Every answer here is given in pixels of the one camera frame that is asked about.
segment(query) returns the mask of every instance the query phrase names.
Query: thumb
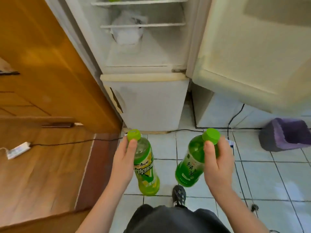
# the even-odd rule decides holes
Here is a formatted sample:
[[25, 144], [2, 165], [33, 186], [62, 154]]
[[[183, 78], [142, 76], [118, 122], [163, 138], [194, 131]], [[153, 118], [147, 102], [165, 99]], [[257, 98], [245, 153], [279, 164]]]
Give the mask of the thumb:
[[136, 148], [137, 148], [137, 141], [135, 139], [132, 139], [128, 144], [127, 151], [124, 157], [128, 162], [132, 162], [133, 164]]
[[210, 141], [206, 141], [204, 143], [204, 170], [217, 170], [218, 165], [216, 161], [216, 153], [215, 153], [215, 147], [214, 144]]

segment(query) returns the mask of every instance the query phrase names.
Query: shoe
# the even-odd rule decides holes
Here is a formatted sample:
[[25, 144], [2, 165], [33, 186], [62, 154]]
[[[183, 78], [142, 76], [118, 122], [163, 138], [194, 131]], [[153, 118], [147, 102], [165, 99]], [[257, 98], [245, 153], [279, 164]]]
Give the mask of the shoe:
[[186, 191], [181, 185], [176, 185], [172, 192], [173, 205], [174, 206], [185, 206], [186, 203]]

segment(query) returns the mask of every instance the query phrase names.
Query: green bottle cap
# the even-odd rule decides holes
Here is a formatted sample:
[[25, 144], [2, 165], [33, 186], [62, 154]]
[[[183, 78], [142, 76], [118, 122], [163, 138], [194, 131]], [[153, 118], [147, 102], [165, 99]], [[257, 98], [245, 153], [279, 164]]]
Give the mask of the green bottle cap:
[[135, 140], [139, 140], [140, 138], [142, 137], [142, 135], [140, 134], [140, 131], [137, 130], [137, 129], [133, 129], [133, 130], [130, 130], [128, 133], [127, 133], [127, 140], [130, 141], [132, 139], [135, 139]]
[[214, 128], [208, 128], [202, 134], [202, 138], [204, 141], [211, 141], [214, 145], [216, 145], [220, 139], [220, 133]]

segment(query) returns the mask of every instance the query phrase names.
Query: forearm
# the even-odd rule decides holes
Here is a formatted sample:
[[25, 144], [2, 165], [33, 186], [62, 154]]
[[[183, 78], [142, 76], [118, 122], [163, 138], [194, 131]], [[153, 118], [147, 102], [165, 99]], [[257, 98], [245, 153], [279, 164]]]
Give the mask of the forearm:
[[122, 195], [122, 188], [109, 182], [76, 233], [108, 233]]
[[218, 190], [215, 199], [226, 214], [235, 233], [268, 233], [265, 225], [247, 208], [246, 204], [232, 190]]

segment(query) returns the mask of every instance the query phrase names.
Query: hand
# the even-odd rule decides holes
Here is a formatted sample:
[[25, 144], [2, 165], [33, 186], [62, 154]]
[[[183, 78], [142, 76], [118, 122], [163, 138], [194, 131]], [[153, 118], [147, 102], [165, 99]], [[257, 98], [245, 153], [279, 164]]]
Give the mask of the hand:
[[219, 157], [216, 159], [215, 147], [212, 142], [204, 143], [205, 166], [204, 178], [212, 195], [231, 189], [234, 156], [225, 137], [220, 137], [218, 143]]
[[137, 141], [131, 140], [126, 149], [127, 144], [127, 137], [124, 137], [116, 150], [109, 180], [109, 183], [122, 193], [124, 193], [133, 177]]

